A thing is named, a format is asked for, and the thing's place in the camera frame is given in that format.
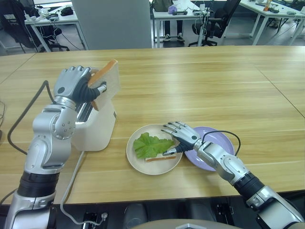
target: robotic arm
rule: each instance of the robotic arm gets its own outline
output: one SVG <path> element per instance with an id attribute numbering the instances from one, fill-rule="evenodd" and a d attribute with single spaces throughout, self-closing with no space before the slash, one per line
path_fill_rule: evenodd
<path id="1" fill-rule="evenodd" d="M 203 142 L 200 136 L 182 122 L 164 125 L 163 131 L 176 138 L 180 144 L 163 153 L 164 156 L 176 152 L 196 150 L 197 156 L 213 167 L 246 200 L 246 204 L 258 211 L 257 222 L 264 229 L 288 229 L 293 224 L 304 222 L 301 214 L 269 186 L 265 186 L 243 164 L 241 159 L 227 153 L 219 145 Z"/>
<path id="2" fill-rule="evenodd" d="M 95 69 L 81 66 L 64 69 L 55 84 L 55 102 L 33 121 L 30 144 L 20 179 L 7 215 L 5 229 L 55 228 L 55 188 L 60 171 L 71 153 L 77 103 L 91 102 L 107 88 L 89 88 Z"/>

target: purple plate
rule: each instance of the purple plate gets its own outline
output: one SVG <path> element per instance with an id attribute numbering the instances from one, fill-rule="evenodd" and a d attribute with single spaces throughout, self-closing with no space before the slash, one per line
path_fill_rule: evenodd
<path id="1" fill-rule="evenodd" d="M 214 131 L 216 129 L 206 126 L 199 126 L 195 127 L 194 130 L 200 135 L 201 139 L 204 134 Z M 220 145 L 225 151 L 227 151 L 229 154 L 234 154 L 234 146 L 232 145 L 232 142 L 230 139 L 224 135 L 223 133 L 211 133 L 204 137 L 205 141 L 213 142 L 215 144 Z M 209 170 L 209 171 L 215 171 L 212 167 L 208 166 L 203 160 L 201 160 L 199 157 L 197 157 L 197 152 L 195 150 L 190 150 L 185 152 L 187 158 L 197 167 Z"/>

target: office chair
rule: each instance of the office chair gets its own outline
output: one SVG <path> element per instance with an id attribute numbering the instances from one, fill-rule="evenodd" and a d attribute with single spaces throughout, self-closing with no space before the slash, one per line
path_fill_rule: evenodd
<path id="1" fill-rule="evenodd" d="M 208 46 L 216 46 L 217 42 L 210 41 L 208 38 L 213 38 L 213 36 L 216 36 L 218 38 L 221 38 L 225 28 L 228 26 L 232 15 L 237 8 L 240 0 L 227 0 L 224 4 L 224 7 L 219 8 L 216 10 L 214 14 L 214 18 L 208 18 L 208 22 L 206 25 L 206 34 L 204 40 L 202 40 L 202 46 L 208 45 Z M 202 23 L 193 24 L 192 29 L 193 32 L 197 35 L 199 35 L 200 28 L 203 26 Z M 190 43 L 188 47 L 191 45 L 197 44 L 197 42 Z"/>
<path id="2" fill-rule="evenodd" d="M 29 5 L 24 7 L 17 0 L 0 0 L 0 22 L 3 25 L 5 32 L 7 32 L 16 43 L 19 43 L 23 52 L 23 44 L 27 48 L 37 48 L 41 43 L 30 26 L 24 24 L 24 11 L 30 16 L 35 16 L 36 10 Z M 44 34 L 43 39 L 46 41 L 48 47 L 52 50 L 53 48 L 64 48 L 69 51 L 67 46 L 62 46 L 55 43 L 56 36 L 61 34 L 61 29 L 54 28 L 52 26 L 41 26 L 39 27 L 41 33 Z"/>

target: white plate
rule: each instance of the white plate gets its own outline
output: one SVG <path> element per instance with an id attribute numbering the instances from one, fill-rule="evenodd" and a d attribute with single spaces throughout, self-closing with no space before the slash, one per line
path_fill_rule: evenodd
<path id="1" fill-rule="evenodd" d="M 176 155 L 175 159 L 168 160 L 159 160 L 159 161 L 151 161 L 145 162 L 145 159 L 138 159 L 136 153 L 133 149 L 133 142 L 138 139 L 141 134 L 148 132 L 149 136 L 156 136 L 159 139 L 170 139 L 172 140 L 172 136 L 169 134 L 162 132 L 161 129 L 164 127 L 160 124 L 146 125 L 135 131 L 128 140 L 126 147 L 126 155 L 129 163 L 141 173 L 147 175 L 160 175 L 163 173 L 167 173 L 171 171 L 181 160 L 182 154 L 174 154 Z"/>

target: lettuce leaf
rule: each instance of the lettuce leaf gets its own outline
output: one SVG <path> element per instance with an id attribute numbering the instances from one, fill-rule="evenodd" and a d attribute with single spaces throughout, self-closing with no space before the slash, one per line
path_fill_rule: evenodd
<path id="1" fill-rule="evenodd" d="M 133 149 L 136 152 L 137 158 L 148 158 L 156 157 L 173 145 L 174 142 L 172 140 L 152 137 L 146 132 L 133 142 Z"/>

